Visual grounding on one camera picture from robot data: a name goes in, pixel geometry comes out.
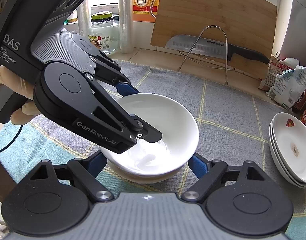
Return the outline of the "gloved left hand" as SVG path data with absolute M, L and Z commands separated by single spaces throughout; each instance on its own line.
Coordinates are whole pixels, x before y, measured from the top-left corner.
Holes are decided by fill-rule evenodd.
M 12 124 L 25 125 L 37 115 L 41 114 L 33 101 L 34 85 L 25 81 L 3 65 L 0 66 L 0 85 L 1 84 L 31 100 L 30 102 L 25 103 L 20 109 L 17 109 L 14 113 L 12 113 L 10 116 L 10 121 Z

